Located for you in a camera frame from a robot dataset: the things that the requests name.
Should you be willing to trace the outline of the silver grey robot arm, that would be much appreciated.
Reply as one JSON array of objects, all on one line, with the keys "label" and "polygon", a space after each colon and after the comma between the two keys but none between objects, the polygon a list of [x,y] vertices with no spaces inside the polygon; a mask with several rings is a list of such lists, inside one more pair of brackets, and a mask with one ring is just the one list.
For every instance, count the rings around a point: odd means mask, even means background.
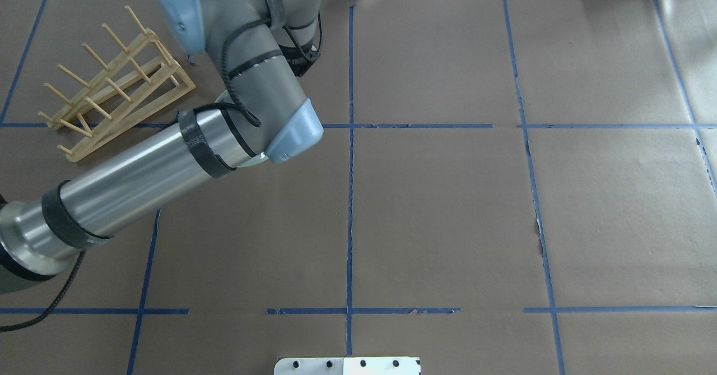
[{"label": "silver grey robot arm", "polygon": [[88,249],[212,179],[264,160],[284,163],[323,137],[297,79],[320,56],[321,0],[157,0],[187,55],[207,54],[226,94],[179,111],[172,125],[62,182],[33,203],[2,201],[2,293],[69,277],[38,317],[64,298]]}]

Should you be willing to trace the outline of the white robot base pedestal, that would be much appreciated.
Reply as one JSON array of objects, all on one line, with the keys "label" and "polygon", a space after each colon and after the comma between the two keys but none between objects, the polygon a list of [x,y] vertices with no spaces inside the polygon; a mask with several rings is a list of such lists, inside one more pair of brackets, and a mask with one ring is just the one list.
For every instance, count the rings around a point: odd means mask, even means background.
[{"label": "white robot base pedestal", "polygon": [[284,358],[274,374],[421,374],[418,357]]}]

